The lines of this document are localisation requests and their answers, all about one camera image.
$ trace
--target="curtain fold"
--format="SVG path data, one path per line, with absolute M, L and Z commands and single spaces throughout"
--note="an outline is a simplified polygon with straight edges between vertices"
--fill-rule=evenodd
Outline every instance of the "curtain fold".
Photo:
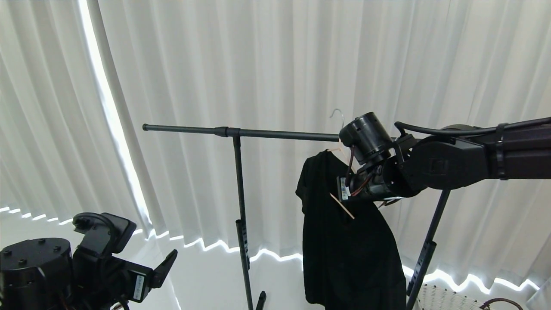
M 0 3 L 0 200 L 65 221 L 136 208 L 102 108 L 77 2 Z
M 142 123 L 337 133 L 374 111 L 427 127 L 495 126 L 551 113 L 551 3 L 541 1 L 99 1 L 126 134 L 157 233 L 237 245 L 231 141 L 143 132 Z M 304 160 L 331 143 L 243 138 L 250 252 L 301 249 L 294 195 Z M 551 183 L 488 180 L 452 192 L 431 270 L 490 287 L 551 276 Z M 382 211 L 413 267 L 439 193 Z

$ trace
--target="hanger hook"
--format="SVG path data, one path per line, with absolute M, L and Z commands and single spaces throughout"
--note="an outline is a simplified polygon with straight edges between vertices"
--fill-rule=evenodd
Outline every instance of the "hanger hook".
M 344 115 L 343 115 L 343 112 L 340 109 L 334 109 L 333 113 L 331 113 L 331 116 L 329 116 L 329 118 L 333 117 L 333 115 L 335 114 L 335 111 L 339 111 L 339 113 L 341 114 L 341 118 L 343 120 L 343 122 L 341 124 L 341 129 L 342 129 L 342 128 L 344 128 Z

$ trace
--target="cylindrical motor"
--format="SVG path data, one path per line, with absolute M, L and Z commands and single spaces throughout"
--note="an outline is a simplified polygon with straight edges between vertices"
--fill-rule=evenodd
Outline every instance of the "cylindrical motor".
M 61 238 L 25 240 L 0 253 L 4 310 L 59 309 L 71 297 L 71 244 Z
M 339 138 L 347 147 L 354 145 L 354 157 L 360 165 L 370 167 L 391 156 L 388 149 L 392 139 L 373 112 L 342 128 Z

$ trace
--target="black t-shirt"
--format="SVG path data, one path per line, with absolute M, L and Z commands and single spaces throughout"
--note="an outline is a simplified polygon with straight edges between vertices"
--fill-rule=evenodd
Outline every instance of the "black t-shirt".
M 406 279 L 396 241 L 372 202 L 349 202 L 353 220 L 331 198 L 347 165 L 323 151 L 304 163 L 302 200 L 304 289 L 327 310 L 404 310 Z

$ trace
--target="white wall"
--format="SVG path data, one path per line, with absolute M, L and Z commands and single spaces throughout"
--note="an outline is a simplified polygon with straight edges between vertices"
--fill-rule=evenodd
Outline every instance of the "white wall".
M 60 237 L 71 242 L 73 249 L 80 243 L 81 234 L 72 231 L 68 223 L 60 226 L 57 221 L 47 222 L 46 219 L 33 221 L 22 218 L 20 213 L 0 213 L 0 248 L 25 239 L 40 237 Z M 172 249 L 179 250 L 178 259 L 169 278 L 161 289 L 154 290 L 142 304 L 130 304 L 131 310 L 155 309 L 185 309 L 185 310 L 243 310 L 246 309 L 244 284 L 242 279 L 239 253 L 227 253 L 223 247 L 214 247 L 204 251 L 201 243 L 183 248 L 179 240 L 169 241 L 168 237 L 151 238 L 146 242 L 143 235 L 132 237 L 120 257 L 136 263 L 155 267 Z M 269 255 L 262 255 L 251 263 L 251 283 L 253 299 L 256 302 L 261 290 L 265 290 L 268 298 L 266 310 L 314 310 L 323 309 L 306 303 L 302 281 L 301 261 L 297 259 L 280 262 Z M 446 287 L 442 280 L 431 284 Z M 526 289 L 515 292 L 503 285 L 495 284 L 491 294 L 482 293 L 477 285 L 470 283 L 462 295 L 485 301 L 493 297 L 506 297 L 520 302 L 528 309 L 524 301 L 528 300 L 534 291 Z M 496 310 L 514 310 L 507 304 L 493 307 Z

